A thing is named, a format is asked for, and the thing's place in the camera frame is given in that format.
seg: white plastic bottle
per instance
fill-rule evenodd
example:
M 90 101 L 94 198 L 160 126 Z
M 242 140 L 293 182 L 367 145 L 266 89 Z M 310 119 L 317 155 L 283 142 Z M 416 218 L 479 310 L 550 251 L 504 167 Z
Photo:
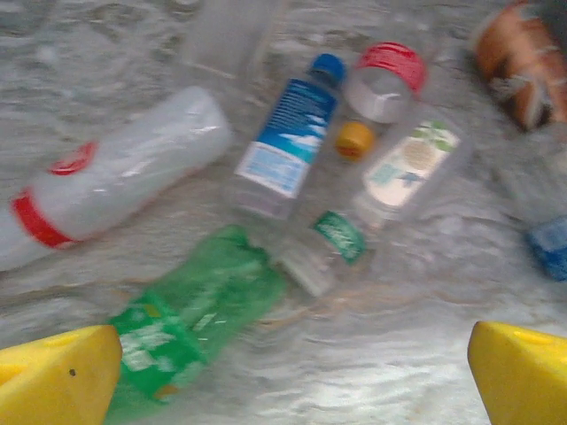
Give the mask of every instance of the white plastic bottle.
M 231 145 L 232 130 L 202 88 L 43 170 L 0 210 L 0 271 L 21 267 L 124 221 Z

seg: yellow object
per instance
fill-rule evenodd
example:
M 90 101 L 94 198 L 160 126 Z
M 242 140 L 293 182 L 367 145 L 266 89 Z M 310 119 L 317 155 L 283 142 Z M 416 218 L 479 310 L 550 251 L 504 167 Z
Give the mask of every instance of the yellow object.
M 374 148 L 374 132 L 359 121 L 349 121 L 335 141 L 337 152 L 351 161 L 358 161 Z
M 100 425 L 120 375 L 113 326 L 0 350 L 0 424 Z
M 480 321 L 469 364 L 493 425 L 567 424 L 567 339 Z

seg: plastic bottle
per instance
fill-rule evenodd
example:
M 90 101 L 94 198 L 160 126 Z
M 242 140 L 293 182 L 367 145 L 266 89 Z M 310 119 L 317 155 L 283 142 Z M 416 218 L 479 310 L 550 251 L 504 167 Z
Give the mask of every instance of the plastic bottle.
M 514 145 L 500 155 L 495 174 L 543 268 L 557 281 L 567 281 L 567 124 L 549 124 Z
M 286 220 L 325 139 L 345 76 L 342 61 L 319 56 L 307 74 L 291 79 L 227 188 L 237 210 Z
M 190 87 L 100 142 L 84 144 L 0 210 L 0 271 L 118 225 L 216 160 L 232 140 L 216 101 Z
M 315 297 L 360 272 L 390 221 L 410 220 L 471 144 L 446 116 L 419 105 L 385 134 L 383 146 L 346 178 L 336 208 L 310 228 L 291 229 L 277 255 L 284 272 Z
M 360 160 L 388 126 L 408 113 L 427 82 L 427 65 L 439 48 L 429 13 L 392 13 L 349 72 L 344 86 L 347 121 L 338 133 L 338 153 Z
M 227 226 L 112 318 L 123 356 L 105 423 L 158 411 L 261 318 L 284 293 L 284 279 L 269 262 L 242 227 Z

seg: bottle label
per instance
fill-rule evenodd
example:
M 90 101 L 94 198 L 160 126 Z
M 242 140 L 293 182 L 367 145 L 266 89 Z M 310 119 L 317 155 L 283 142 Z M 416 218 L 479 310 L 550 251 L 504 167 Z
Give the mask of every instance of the bottle label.
M 236 174 L 295 198 L 327 135 L 337 99 L 302 80 L 291 80 Z
M 567 281 L 567 217 L 534 228 L 526 239 L 548 274 Z
M 430 178 L 460 143 L 440 121 L 423 121 L 363 176 L 376 201 L 399 208 Z
M 346 264 L 352 265 L 366 251 L 362 232 L 345 217 L 333 211 L 323 214 L 312 228 L 325 237 L 340 253 Z
M 55 175 L 70 175 L 79 173 L 90 165 L 97 153 L 98 143 L 88 142 L 56 162 L 49 168 L 49 172 Z
M 197 338 L 151 290 L 110 324 L 122 344 L 121 375 L 147 398 L 168 403 L 205 366 Z
M 420 56 L 397 42 L 381 42 L 368 48 L 361 56 L 358 68 L 383 68 L 398 75 L 419 95 L 427 79 L 427 67 Z
M 78 242 L 51 225 L 39 210 L 32 188 L 24 188 L 10 204 L 12 213 L 19 224 L 37 242 L 52 250 L 63 250 Z

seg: green bottle label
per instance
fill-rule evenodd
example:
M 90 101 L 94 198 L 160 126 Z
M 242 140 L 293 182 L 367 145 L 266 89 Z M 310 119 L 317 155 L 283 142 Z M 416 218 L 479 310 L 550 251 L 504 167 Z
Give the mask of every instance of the green bottle label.
M 327 211 L 319 217 L 313 229 L 331 242 L 349 265 L 366 251 L 362 232 L 336 212 Z
M 120 335 L 120 373 L 147 398 L 168 403 L 205 366 L 197 338 L 159 296 L 146 291 L 110 320 Z

